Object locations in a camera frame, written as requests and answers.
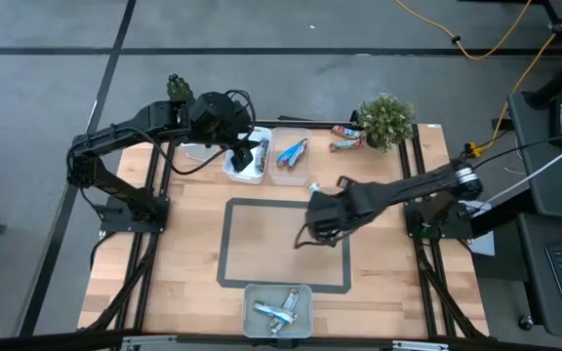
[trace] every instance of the metal bracket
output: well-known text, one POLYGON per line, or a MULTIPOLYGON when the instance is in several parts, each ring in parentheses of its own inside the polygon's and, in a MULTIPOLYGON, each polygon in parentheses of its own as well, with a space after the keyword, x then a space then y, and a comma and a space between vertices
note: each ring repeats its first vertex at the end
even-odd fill
POLYGON ((127 204, 110 196, 107 199, 107 208, 113 210, 103 214, 100 230, 105 232, 139 232, 139 233, 162 233, 166 228, 166 218, 170 199, 164 196, 155 198, 159 206, 159 214, 153 221, 134 221, 133 215, 127 204))
POLYGON ((401 351, 448 351, 448 345, 432 342, 394 340, 392 349, 401 351))
POLYGON ((168 343, 177 343, 176 335, 153 335, 153 336, 128 336, 123 337, 123 346, 128 349, 133 346, 146 345, 165 345, 168 343))
POLYGON ((409 201, 403 204, 409 237, 464 240, 473 238, 469 222, 470 215, 465 205, 457 203, 448 210, 446 218, 428 223, 431 218, 424 217, 422 206, 429 205, 430 201, 409 201))

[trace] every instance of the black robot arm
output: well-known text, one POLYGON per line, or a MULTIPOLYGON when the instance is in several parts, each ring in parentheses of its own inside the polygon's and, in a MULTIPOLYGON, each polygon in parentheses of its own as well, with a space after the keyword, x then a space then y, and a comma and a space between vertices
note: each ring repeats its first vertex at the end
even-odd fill
POLYGON ((454 160, 432 172, 393 181, 360 183, 340 177, 338 186, 343 190, 335 195, 316 191, 311 196, 305 213, 305 226, 312 242, 300 242, 299 233, 295 248, 303 245, 334 247, 344 237, 360 226, 368 224, 387 207, 438 193, 431 199, 430 217, 438 217, 458 200, 473 200, 482 192, 482 184, 472 168, 454 160))
MULTIPOLYGON (((66 155, 67 181, 82 189, 96 187, 110 195, 107 206, 97 207, 102 215, 101 230, 157 231, 165 221, 166 199, 157 199, 147 189, 135 188, 112 174, 100 156, 143 141, 159 144, 170 140, 177 145, 184 142, 218 145, 222 150, 232 149, 236 155, 251 154, 249 149, 257 146, 256 142, 248 141, 255 125, 252 116, 255 111, 251 105, 250 115, 247 106, 232 100, 235 94, 244 97, 249 102, 247 106, 250 105, 248 94, 242 91, 156 101, 128 121, 75 137, 66 155)), ((241 161, 244 167, 250 162, 241 161)))

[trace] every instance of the gray floor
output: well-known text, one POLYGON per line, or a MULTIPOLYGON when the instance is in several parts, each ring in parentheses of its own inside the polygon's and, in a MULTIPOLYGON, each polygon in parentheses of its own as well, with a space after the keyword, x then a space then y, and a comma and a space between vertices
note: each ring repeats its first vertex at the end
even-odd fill
MULTIPOLYGON (((126 0, 50 2, 0 0, 0 47, 111 47, 126 0)), ((496 43, 520 6, 406 3, 447 24, 467 47, 496 43)), ((548 35, 534 7, 506 43, 537 48, 548 35)), ((139 1, 126 48, 448 48, 450 39, 414 19, 393 1, 377 0, 147 0, 139 1)), ((64 188, 64 153, 84 132, 107 56, 0 56, 0 337, 17 332, 30 282, 44 250, 64 188)), ((195 93, 239 88, 251 93, 258 116, 279 114, 347 120, 357 104, 380 92, 410 101, 421 123, 443 125, 451 154, 470 140, 491 136, 490 120, 531 58, 482 62, 446 57, 363 56, 126 56, 116 71, 100 128, 131 118, 165 98, 168 74, 177 72, 195 93)), ((544 58, 525 82, 534 88, 560 68, 544 58)), ((514 143, 506 136, 488 155, 514 143)), ((115 170, 118 155, 107 158, 115 170)), ((485 198, 518 180, 515 155, 481 169, 485 198)), ((92 194, 96 200, 101 195, 92 194)), ((37 333, 70 332, 77 324, 89 275, 98 220, 75 203, 37 333)), ((521 285, 480 280, 491 334, 499 339, 562 346, 542 328, 520 331, 528 309, 521 285)), ((174 349, 173 346, 162 348, 174 349)), ((204 345, 180 349, 210 349, 204 345)), ((247 349, 231 346, 226 349, 247 349)))

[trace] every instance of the white cable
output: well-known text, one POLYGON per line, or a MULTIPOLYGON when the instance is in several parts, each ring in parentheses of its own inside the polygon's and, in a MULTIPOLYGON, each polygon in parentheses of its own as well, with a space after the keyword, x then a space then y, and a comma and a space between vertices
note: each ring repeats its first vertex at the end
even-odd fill
POLYGON ((556 158, 554 158, 552 161, 548 162, 545 164, 545 166, 541 167, 540 169, 536 170, 533 174, 528 175, 527 177, 523 178, 522 180, 518 181, 517 183, 515 183, 515 185, 507 188, 506 190, 498 193, 497 195, 494 195, 494 197, 492 197, 491 199, 487 200, 485 202, 485 204, 489 204, 493 201, 496 201, 496 199, 500 198, 501 196, 503 196, 506 193, 511 192, 513 189, 515 189, 516 187, 522 185, 523 183, 527 182, 528 180, 534 178, 535 176, 537 176, 538 174, 540 174, 541 172, 545 171, 548 167, 554 165, 556 162, 558 162, 559 160, 562 159, 562 154, 558 155, 556 158))
POLYGON ((507 171, 507 172, 509 172, 509 173, 513 173, 514 175, 519 175, 519 176, 521 176, 521 175, 522 175, 522 176, 525 176, 525 175, 526 175, 526 174, 523 173, 523 172, 517 172, 517 171, 514 171, 514 170, 512 170, 512 169, 510 169, 510 168, 508 168, 508 167, 502 167, 502 169, 505 170, 505 171, 507 171))
MULTIPOLYGON (((519 147, 519 145, 517 144, 517 136, 515 137, 515 147, 519 147)), ((519 157, 520 160, 524 160, 522 159, 522 154, 519 153, 519 150, 515 150, 515 153, 517 154, 517 157, 519 157)))

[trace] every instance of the black desk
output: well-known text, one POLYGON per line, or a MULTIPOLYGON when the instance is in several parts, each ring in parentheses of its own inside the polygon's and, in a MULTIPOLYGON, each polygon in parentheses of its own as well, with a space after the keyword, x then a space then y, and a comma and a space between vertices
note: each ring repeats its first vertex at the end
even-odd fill
MULTIPOLYGON (((518 143, 525 144, 549 138, 549 110, 537 110, 526 103, 522 94, 507 99, 518 143)), ((527 174, 543 167, 562 153, 562 149, 542 143, 522 150, 527 174)), ((530 189, 516 190, 491 211, 472 221, 474 233, 486 233, 513 221, 518 214, 539 214, 562 217, 562 160, 529 181, 530 189)))
POLYGON ((529 269, 526 293, 533 321, 562 336, 561 292, 545 252, 548 245, 562 244, 562 218, 520 214, 516 222, 529 269))
MULTIPOLYGON (((530 107, 521 94, 509 96, 508 107, 520 144, 548 138, 548 110, 530 107)), ((561 153, 561 148, 549 143, 524 149, 522 159, 527 174, 561 153)), ((513 221, 516 223, 527 267, 528 281, 524 282, 524 286, 533 322, 544 325, 552 334, 562 336, 562 297, 545 250, 552 244, 562 245, 562 160, 533 178, 529 184, 530 189, 512 195, 471 223, 474 233, 478 234, 513 221)), ((504 261, 503 255, 497 252, 495 260, 504 261)))
MULTIPOLYGON (((530 107, 521 94, 508 97, 515 133, 519 144, 549 138, 549 111, 530 107)), ((544 143, 522 150, 526 173, 531 174, 562 153, 562 149, 544 143)), ((562 160, 530 180, 537 212, 541 215, 562 216, 562 160)))

